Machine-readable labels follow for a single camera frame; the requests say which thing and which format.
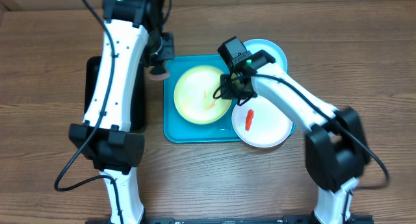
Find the red object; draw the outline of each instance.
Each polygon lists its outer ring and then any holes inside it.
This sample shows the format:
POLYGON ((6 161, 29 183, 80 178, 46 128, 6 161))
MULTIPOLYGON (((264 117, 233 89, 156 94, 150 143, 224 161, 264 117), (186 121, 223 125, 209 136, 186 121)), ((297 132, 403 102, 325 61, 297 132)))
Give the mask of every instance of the red object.
POLYGON ((254 110, 250 109, 247 112, 247 117, 246 117, 246 131, 250 130, 250 127, 252 126, 253 118, 254 118, 254 110))

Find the yellow plate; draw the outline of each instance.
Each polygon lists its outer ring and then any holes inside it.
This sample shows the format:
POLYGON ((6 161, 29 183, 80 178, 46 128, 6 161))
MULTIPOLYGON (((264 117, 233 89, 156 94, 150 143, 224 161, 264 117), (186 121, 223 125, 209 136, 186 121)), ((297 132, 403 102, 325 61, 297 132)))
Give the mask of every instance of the yellow plate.
POLYGON ((221 70, 213 66, 196 66, 186 71, 176 83, 175 107, 187 121, 208 124, 220 119, 231 105, 231 100, 213 99, 220 86, 221 70))

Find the orange object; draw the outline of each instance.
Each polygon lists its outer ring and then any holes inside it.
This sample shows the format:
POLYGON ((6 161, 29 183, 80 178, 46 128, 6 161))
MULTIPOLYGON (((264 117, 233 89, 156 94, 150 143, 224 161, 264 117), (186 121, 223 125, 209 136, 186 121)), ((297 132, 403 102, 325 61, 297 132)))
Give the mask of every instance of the orange object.
POLYGON ((247 117, 246 117, 246 131, 250 130, 250 127, 252 126, 253 118, 254 118, 254 110, 250 109, 247 112, 247 117))

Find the blue tray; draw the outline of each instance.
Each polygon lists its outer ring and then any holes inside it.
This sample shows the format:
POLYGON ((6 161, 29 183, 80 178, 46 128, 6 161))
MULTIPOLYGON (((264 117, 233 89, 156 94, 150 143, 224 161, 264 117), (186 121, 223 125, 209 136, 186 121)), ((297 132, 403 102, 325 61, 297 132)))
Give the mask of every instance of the blue tray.
POLYGON ((188 122, 176 110, 174 103, 175 86, 179 78, 195 66, 210 65, 229 74, 228 68, 220 55, 177 56, 166 63, 170 77, 164 80, 163 86, 163 132, 174 143, 200 142, 237 142, 241 139, 234 131, 231 114, 237 101, 231 103, 230 108, 214 123, 197 125, 188 122))

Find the wooden tabletop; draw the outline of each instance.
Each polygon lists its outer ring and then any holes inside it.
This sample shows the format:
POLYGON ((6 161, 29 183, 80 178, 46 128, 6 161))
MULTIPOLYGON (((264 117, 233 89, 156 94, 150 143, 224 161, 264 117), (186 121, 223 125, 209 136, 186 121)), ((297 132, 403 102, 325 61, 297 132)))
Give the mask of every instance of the wooden tabletop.
MULTIPOLYGON (((416 1, 188 6, 167 25, 176 55, 216 53, 231 36, 266 38, 290 75, 317 97, 360 114, 388 189, 358 191, 352 211, 377 223, 416 219, 416 1)), ((110 214, 102 181, 58 193, 83 118, 85 64, 102 31, 85 10, 6 12, 0 27, 0 223, 83 223, 110 214)), ((163 84, 147 81, 140 197, 149 217, 249 218, 308 214, 317 186, 296 131, 279 149, 244 143, 174 144, 163 134, 163 84)), ((62 181, 97 175, 81 156, 62 181)), ((384 179, 373 161, 362 184, 384 179)))

